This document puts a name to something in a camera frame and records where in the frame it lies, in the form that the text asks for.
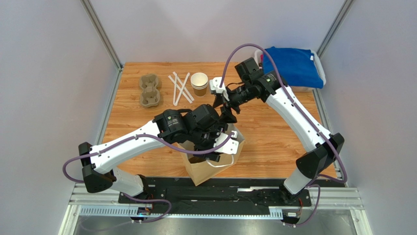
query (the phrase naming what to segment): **paper bag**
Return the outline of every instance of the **paper bag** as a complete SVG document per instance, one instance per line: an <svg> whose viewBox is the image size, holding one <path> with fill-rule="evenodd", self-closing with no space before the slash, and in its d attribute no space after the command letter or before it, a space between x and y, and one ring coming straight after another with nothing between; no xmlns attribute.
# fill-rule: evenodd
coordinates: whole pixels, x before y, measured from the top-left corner
<svg viewBox="0 0 417 235"><path fill-rule="evenodd" d="M212 167L203 158L194 157L192 154L181 153L185 168L196 186L235 165L238 161L240 152L245 143L245 138L233 124L229 124L228 130L225 133L229 134L231 131L237 132L236 140L239 142L237 153L233 156L233 164L231 165L229 164L232 162L232 156L225 153L220 155L220 161L218 163L210 161L214 166L227 165L223 167ZM194 150L194 144L189 141L178 144L178 146L186 150Z"/></svg>

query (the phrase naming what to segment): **paper cup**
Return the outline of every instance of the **paper cup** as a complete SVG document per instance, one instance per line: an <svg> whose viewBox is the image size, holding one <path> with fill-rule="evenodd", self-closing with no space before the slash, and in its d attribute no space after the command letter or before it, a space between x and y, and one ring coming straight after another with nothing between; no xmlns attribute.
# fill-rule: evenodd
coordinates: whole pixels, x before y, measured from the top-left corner
<svg viewBox="0 0 417 235"><path fill-rule="evenodd" d="M206 95L208 84L209 78L202 72L197 72L191 76L191 86L198 97Z"/></svg>

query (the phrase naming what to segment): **blue cloth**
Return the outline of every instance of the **blue cloth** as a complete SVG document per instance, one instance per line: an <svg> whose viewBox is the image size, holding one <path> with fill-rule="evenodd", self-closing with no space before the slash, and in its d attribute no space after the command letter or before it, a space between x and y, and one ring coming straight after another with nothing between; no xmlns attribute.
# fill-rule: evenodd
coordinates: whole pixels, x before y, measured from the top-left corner
<svg viewBox="0 0 417 235"><path fill-rule="evenodd" d="M290 86L323 88L323 81L317 73L314 62L310 59L314 56L310 50L295 48L275 48L266 49L271 55L281 76ZM273 70L271 61L263 56L263 70L268 73Z"/></svg>

